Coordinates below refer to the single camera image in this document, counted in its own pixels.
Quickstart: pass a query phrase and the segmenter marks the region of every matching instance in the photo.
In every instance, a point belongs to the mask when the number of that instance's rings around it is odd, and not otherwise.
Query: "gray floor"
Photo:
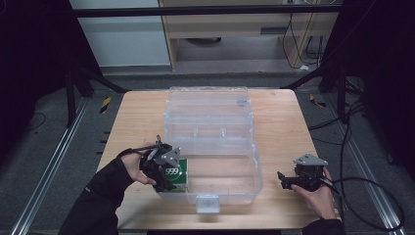
[[[109,75],[108,78],[125,88],[134,90],[167,89],[174,85],[245,85],[269,88],[286,85],[307,73],[289,67],[275,38],[273,40],[223,38],[222,42],[217,44],[194,44],[183,40],[180,45],[177,68],[173,72],[146,71],[135,75]],[[329,108],[317,107],[309,101],[309,93],[315,91],[316,80],[297,91],[308,126],[334,117]],[[96,92],[93,98],[88,100],[85,115],[30,226],[30,231],[59,229],[78,193],[96,170],[122,95],[97,83],[93,85]],[[103,100],[108,96],[112,97],[109,108],[105,114],[99,114]],[[352,102],[356,98],[349,96],[348,99]],[[22,214],[65,132],[67,122],[65,90],[43,97],[38,101],[36,111],[46,117],[43,124],[23,135],[21,142],[12,153],[11,160],[1,167],[1,233],[7,234]],[[28,129],[42,123],[43,115],[35,115]],[[415,198],[413,180],[402,166],[388,164],[386,150],[366,117],[361,114],[353,116],[351,129],[361,154],[370,163],[370,168],[378,181],[388,187],[405,208],[405,232],[415,234],[415,211],[412,206],[412,200]],[[341,143],[343,139],[336,123],[310,133],[315,139],[329,142]],[[334,178],[338,178],[340,146],[319,140],[314,140],[314,145],[319,157],[330,163],[329,169]],[[359,175],[349,149],[345,150],[344,164],[345,176]],[[383,224],[365,186],[360,183],[347,184],[346,191],[360,214],[380,225]],[[345,210],[345,225],[347,234],[388,234],[363,224],[349,210]],[[287,230],[284,234],[299,234],[299,232]]]

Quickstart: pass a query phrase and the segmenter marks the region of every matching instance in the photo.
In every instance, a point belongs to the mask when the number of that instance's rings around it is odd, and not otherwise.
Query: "person's arm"
[[[332,180],[329,170],[324,168],[324,174],[329,180]],[[337,219],[335,213],[335,206],[333,202],[332,190],[326,185],[322,185],[315,192],[309,192],[298,185],[292,185],[294,191],[302,195],[310,207],[320,217],[302,230],[303,235],[343,235],[345,228],[343,223]]]
[[[118,234],[115,211],[125,189],[134,181],[156,184],[141,173],[140,159],[138,154],[125,155],[98,171],[77,198],[59,234]]]

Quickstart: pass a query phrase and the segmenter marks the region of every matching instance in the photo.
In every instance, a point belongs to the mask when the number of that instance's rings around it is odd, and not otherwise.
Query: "wooden table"
[[[251,89],[254,141],[259,150],[263,189],[251,205],[221,206],[220,214],[197,214],[195,205],[165,203],[150,185],[132,184],[116,214],[120,229],[288,229],[316,219],[304,201],[281,188],[277,170],[294,176],[293,159],[317,156],[291,90]],[[168,91],[132,91],[119,107],[100,161],[104,167],[119,152],[143,142],[163,140],[163,112]]]

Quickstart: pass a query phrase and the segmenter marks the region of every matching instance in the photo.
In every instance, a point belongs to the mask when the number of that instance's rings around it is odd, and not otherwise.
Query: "plastic box latch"
[[[196,197],[197,213],[219,213],[220,201],[217,195],[198,195]]]

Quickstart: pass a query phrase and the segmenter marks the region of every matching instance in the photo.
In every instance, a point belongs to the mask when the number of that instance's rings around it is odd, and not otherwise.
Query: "white cabinet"
[[[159,6],[158,0],[70,0],[70,3],[74,9]],[[103,71],[170,66],[161,17],[79,18],[79,22]]]

